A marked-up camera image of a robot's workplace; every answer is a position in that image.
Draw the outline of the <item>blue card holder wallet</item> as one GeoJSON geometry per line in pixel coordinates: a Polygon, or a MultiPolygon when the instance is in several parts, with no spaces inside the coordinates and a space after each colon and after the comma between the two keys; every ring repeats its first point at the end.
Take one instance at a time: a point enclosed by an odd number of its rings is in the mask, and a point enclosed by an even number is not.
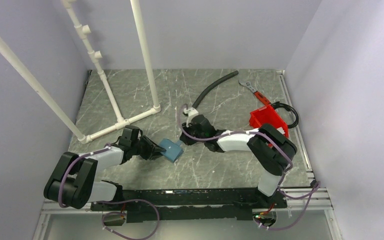
{"type": "Polygon", "coordinates": [[[176,142],[171,141],[170,139],[163,138],[159,143],[159,146],[164,148],[165,151],[161,154],[167,158],[170,162],[175,163],[176,160],[183,154],[184,150],[181,147],[183,142],[178,140],[176,142]]]}

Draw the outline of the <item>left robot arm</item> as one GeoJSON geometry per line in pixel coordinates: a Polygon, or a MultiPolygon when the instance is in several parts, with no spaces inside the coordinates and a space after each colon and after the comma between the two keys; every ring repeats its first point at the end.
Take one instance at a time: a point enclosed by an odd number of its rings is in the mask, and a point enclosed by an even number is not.
{"type": "Polygon", "coordinates": [[[134,156],[155,160],[164,152],[166,149],[145,136],[139,127],[129,125],[115,142],[106,143],[101,149],[63,153],[45,184],[43,196],[61,208],[81,209],[87,203],[104,203],[117,210],[125,200],[122,185],[97,180],[97,173],[125,164],[134,156]]]}

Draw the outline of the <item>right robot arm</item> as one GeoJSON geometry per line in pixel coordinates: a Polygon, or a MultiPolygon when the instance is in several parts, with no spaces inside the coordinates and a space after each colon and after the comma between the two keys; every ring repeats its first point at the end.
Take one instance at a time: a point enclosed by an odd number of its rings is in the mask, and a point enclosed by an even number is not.
{"type": "Polygon", "coordinates": [[[264,168],[257,185],[256,203],[267,208],[275,201],[280,187],[298,149],[296,145],[269,123],[242,131],[215,129],[204,115],[199,114],[180,124],[180,140],[190,146],[201,142],[211,152],[251,152],[264,168]]]}

